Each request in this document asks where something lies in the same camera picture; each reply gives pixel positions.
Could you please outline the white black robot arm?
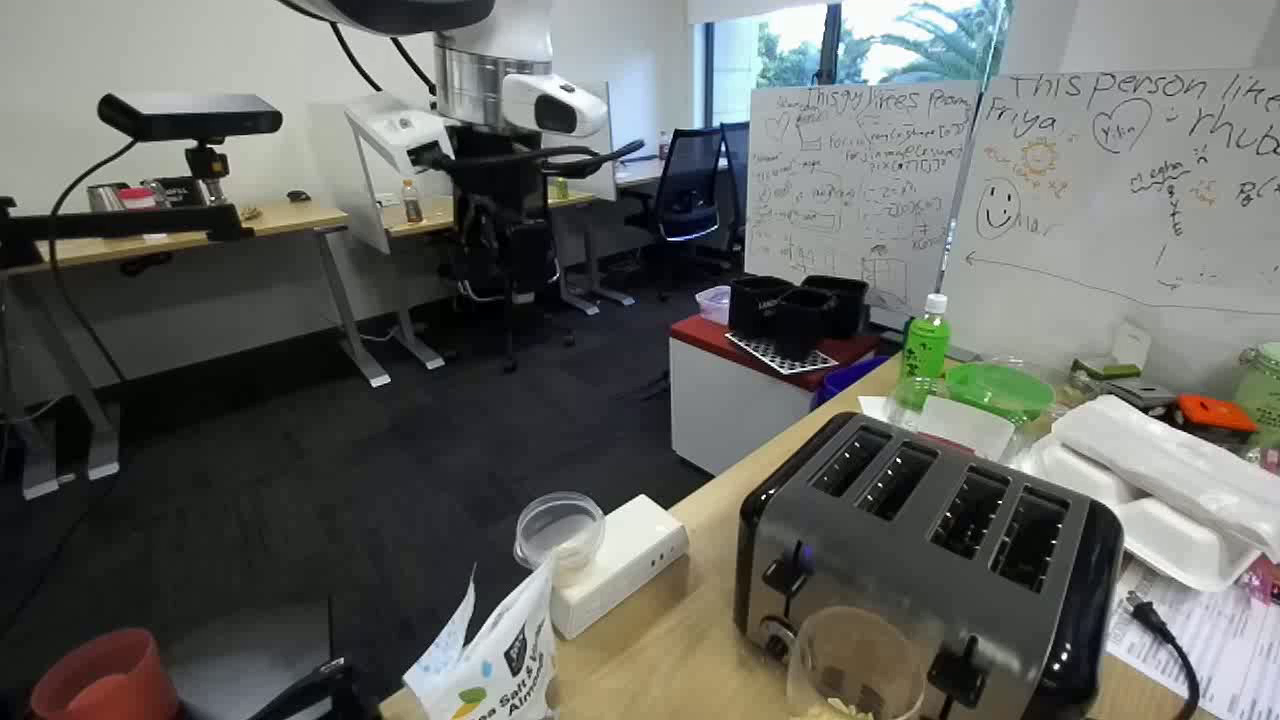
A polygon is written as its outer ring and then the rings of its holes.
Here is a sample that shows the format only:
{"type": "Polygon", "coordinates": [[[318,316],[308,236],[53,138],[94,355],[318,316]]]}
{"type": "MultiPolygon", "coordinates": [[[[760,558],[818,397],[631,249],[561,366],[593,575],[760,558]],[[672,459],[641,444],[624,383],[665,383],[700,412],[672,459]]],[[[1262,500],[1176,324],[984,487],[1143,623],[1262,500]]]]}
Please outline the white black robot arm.
{"type": "Polygon", "coordinates": [[[466,301],[535,297],[551,275],[544,221],[549,176],[593,176],[634,150],[588,146],[608,103],[551,72],[551,0],[279,0],[330,26],[400,43],[434,37],[433,103],[383,92],[360,59],[369,95],[344,108],[355,150],[377,150],[407,188],[445,170],[455,198],[460,257],[451,279],[466,301]]]}

